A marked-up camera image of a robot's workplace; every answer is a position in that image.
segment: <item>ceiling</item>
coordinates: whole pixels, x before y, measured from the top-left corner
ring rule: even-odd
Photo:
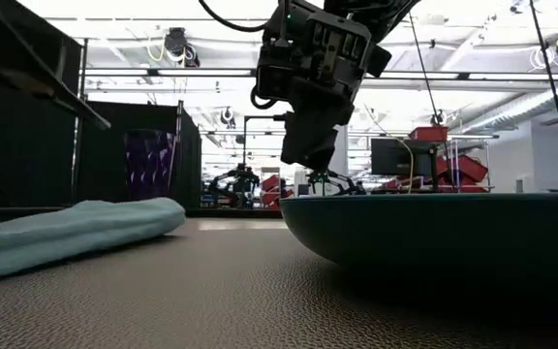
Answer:
[[[161,43],[171,27],[184,27],[203,68],[251,69],[258,61],[261,33],[241,33],[222,26],[205,13],[197,0],[19,0],[45,17],[68,35],[82,42],[89,39],[90,68],[170,68],[175,63],[160,57]],[[274,11],[276,0],[206,0],[218,14],[241,25],[263,23]],[[322,6],[323,0],[310,0]],[[533,19],[510,11],[517,0],[422,0],[413,9],[419,47],[429,72],[543,73],[543,57],[536,57],[538,46]],[[558,34],[558,0],[536,2],[542,31],[547,39]],[[393,54],[388,71],[421,71],[410,22],[402,22],[381,43]],[[551,62],[558,73],[558,57]],[[368,81],[356,98],[351,132],[377,130],[375,119],[388,131],[410,131],[429,124],[432,104],[424,83],[407,85],[405,80]],[[185,108],[203,130],[223,130],[221,112],[234,111],[236,129],[242,128],[243,115],[273,115],[289,106],[278,104],[269,111],[258,111],[249,102],[251,78],[88,78],[91,100],[126,103],[148,101],[174,105],[185,101]],[[469,122],[526,92],[546,90],[543,82],[531,90],[497,88],[463,81],[432,83],[436,108],[445,111],[446,122]],[[251,121],[250,129],[282,129],[272,121]],[[218,142],[204,142],[204,161],[211,175],[232,168],[241,160],[241,145],[233,136]],[[256,136],[248,140],[256,166],[278,166],[282,138]],[[351,149],[359,151],[364,138],[351,139]],[[225,154],[236,155],[226,160]]]

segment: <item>desk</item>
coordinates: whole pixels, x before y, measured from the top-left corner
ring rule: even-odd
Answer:
[[[554,348],[361,297],[281,221],[189,220],[176,236],[0,280],[0,348]]]

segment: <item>workstation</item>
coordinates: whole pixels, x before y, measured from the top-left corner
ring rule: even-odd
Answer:
[[[0,347],[558,347],[558,0],[242,4],[0,0]]]

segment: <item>dark green bowl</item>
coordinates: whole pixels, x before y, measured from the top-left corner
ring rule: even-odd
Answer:
[[[558,285],[558,194],[288,199],[293,234],[339,265]]]

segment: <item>purple curtain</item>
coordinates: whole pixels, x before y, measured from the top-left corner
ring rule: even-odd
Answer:
[[[170,191],[175,135],[138,130],[125,136],[131,200],[166,197]]]

